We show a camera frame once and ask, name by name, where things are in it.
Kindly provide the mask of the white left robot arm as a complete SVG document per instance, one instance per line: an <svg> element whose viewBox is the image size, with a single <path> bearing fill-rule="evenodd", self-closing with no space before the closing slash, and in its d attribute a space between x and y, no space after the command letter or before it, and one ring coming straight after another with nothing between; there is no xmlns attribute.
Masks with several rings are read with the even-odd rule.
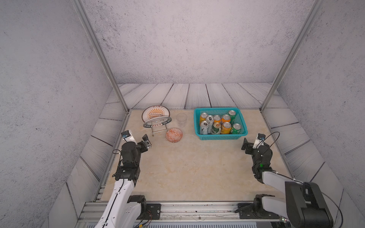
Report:
<svg viewBox="0 0 365 228"><path fill-rule="evenodd" d="M96 224L96 228L132 228L135 222L147 214L144 195L133 195L140 175L141 155L152 147L147 135L136 142L129 131L122 132L125 143L118 150L120 158L110 200Z"/></svg>

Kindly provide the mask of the green soda can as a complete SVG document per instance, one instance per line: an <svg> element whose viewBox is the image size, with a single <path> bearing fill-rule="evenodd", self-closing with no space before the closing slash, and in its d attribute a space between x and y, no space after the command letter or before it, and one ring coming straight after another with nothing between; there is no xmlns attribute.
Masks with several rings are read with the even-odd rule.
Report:
<svg viewBox="0 0 365 228"><path fill-rule="evenodd" d="M232 125L232 127L231 127L231 134L233 134L233 135L239 135L240 132L241 132L241 129L242 129L242 127L241 127L240 124L234 123Z"/></svg>

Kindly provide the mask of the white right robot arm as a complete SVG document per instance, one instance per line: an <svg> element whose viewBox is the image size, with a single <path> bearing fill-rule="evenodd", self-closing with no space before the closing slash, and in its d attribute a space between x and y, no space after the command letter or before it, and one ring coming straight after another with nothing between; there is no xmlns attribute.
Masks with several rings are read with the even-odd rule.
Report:
<svg viewBox="0 0 365 228"><path fill-rule="evenodd" d="M269 194L257 194L253 203L239 205L235 213L240 218L270 219L279 216L289 220L295 228L332 228L334 220L319 186L313 182L301 182L274 171L271 168L272 150L259 134L254 143L246 139L241 148L252 158L254 178L282 192L285 199Z"/></svg>

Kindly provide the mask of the silver white drink can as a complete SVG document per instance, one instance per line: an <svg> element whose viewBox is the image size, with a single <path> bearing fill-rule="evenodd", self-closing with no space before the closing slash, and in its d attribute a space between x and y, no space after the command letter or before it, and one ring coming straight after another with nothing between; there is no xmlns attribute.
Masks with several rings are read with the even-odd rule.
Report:
<svg viewBox="0 0 365 228"><path fill-rule="evenodd" d="M200 134L201 135L207 135L209 133L209 126L210 124L204 120L200 123Z"/></svg>

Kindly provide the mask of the orange Schweppes can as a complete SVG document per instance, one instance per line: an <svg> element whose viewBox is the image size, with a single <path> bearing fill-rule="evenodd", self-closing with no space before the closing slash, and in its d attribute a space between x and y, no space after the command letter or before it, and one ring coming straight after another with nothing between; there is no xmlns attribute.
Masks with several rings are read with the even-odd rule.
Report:
<svg viewBox="0 0 365 228"><path fill-rule="evenodd" d="M223 122L221 125L221 134L227 135L231 133L232 125L230 122Z"/></svg>

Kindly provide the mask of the green white gold-top can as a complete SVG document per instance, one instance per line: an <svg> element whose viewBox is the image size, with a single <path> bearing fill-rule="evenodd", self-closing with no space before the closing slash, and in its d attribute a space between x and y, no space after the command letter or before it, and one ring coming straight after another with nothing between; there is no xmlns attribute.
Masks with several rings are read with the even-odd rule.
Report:
<svg viewBox="0 0 365 228"><path fill-rule="evenodd" d="M213 135L219 135L221 133L221 124L220 123L214 123L211 129L211 134Z"/></svg>

